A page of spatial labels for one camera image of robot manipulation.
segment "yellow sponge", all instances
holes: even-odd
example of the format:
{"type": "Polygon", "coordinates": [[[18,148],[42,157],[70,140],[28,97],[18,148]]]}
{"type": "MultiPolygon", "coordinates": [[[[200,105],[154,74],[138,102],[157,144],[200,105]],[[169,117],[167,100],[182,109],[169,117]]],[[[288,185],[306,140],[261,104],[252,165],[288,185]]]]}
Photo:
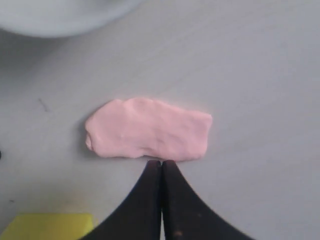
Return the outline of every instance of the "yellow sponge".
{"type": "Polygon", "coordinates": [[[0,240],[77,240],[93,227],[90,214],[21,214],[0,240]]]}

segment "pink play dough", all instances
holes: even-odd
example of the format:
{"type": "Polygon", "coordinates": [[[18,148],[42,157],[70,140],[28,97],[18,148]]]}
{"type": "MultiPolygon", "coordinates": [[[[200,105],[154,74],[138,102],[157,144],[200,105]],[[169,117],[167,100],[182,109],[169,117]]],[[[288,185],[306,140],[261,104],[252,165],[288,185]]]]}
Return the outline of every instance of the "pink play dough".
{"type": "Polygon", "coordinates": [[[164,160],[201,158],[208,146],[211,115],[144,97],[113,100],[85,123],[86,145],[97,155],[164,160]]]}

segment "white table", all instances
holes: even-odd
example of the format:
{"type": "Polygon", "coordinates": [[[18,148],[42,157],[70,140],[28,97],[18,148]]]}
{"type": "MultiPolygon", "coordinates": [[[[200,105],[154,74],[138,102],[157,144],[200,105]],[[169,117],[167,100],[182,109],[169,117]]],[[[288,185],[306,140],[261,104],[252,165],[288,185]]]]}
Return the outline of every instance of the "white table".
{"type": "Polygon", "coordinates": [[[92,213],[146,159],[100,159],[84,122],[114,98],[212,113],[202,199],[258,240],[320,236],[320,1],[149,0],[90,34],[0,33],[0,229],[17,213],[92,213]]]}

